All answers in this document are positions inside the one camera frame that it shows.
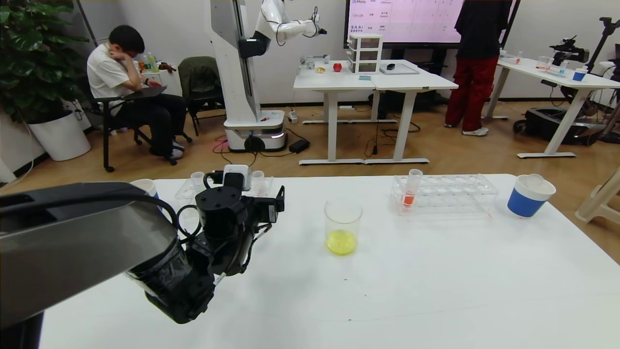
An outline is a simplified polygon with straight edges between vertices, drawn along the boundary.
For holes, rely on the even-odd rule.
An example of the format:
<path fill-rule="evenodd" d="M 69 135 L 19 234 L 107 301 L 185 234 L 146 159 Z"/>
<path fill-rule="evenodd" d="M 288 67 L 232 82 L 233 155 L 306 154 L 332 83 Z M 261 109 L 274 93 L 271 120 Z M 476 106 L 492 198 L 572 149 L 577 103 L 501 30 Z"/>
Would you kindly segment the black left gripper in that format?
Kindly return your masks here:
<path fill-rule="evenodd" d="M 276 223 L 279 212 L 285 210 L 285 186 L 281 186 L 276 199 L 273 197 L 255 197 L 253 202 L 254 217 L 257 223 Z"/>

